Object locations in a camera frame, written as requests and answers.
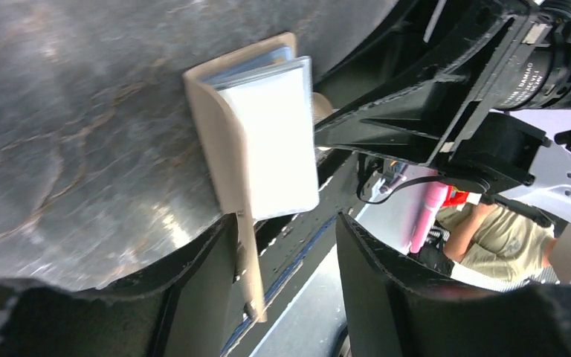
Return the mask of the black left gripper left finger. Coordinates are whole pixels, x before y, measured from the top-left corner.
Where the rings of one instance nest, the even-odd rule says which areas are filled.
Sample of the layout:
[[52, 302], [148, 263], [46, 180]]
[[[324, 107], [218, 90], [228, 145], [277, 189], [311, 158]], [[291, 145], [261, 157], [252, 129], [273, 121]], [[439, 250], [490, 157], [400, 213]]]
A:
[[228, 215], [101, 291], [0, 284], [0, 356], [218, 356], [235, 250]]

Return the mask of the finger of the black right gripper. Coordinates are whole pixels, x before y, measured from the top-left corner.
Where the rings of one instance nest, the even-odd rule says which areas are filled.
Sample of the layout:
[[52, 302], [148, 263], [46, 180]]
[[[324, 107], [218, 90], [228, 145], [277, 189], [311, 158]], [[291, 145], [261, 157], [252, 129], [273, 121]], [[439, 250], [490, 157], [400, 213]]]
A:
[[335, 75], [319, 82], [317, 90], [337, 109], [315, 128], [319, 147], [428, 165], [467, 105], [468, 79]]

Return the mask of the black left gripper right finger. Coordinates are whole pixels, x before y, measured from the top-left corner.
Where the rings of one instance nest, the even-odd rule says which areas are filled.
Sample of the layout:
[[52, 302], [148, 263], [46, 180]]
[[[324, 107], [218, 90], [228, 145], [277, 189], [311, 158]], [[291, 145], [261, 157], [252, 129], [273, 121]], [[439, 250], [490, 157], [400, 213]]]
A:
[[354, 356], [571, 356], [571, 285], [468, 285], [342, 213], [336, 242]]

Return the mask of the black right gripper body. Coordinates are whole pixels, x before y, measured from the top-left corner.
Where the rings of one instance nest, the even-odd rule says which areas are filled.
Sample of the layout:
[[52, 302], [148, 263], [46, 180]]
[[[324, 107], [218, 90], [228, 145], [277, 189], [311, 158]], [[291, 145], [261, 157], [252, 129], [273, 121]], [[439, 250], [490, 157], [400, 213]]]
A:
[[349, 74], [466, 76], [456, 147], [492, 109], [571, 109], [571, 1], [399, 1], [322, 80]]

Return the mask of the cream leather card holder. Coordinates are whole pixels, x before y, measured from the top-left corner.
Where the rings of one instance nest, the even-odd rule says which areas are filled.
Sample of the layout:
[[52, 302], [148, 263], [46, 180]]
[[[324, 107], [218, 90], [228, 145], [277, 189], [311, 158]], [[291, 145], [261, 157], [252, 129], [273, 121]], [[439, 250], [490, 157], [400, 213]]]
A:
[[221, 211], [236, 217], [237, 265], [248, 317], [264, 322], [265, 293], [254, 226], [315, 209], [312, 60], [291, 32], [245, 46], [183, 73], [186, 96]]

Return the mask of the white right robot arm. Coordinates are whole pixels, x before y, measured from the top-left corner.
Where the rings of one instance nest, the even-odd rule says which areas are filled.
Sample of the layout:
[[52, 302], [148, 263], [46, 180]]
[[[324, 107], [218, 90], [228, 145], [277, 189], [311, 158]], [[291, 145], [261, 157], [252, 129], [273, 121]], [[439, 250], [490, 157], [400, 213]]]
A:
[[571, 223], [571, 1], [397, 1], [317, 90], [318, 145]]

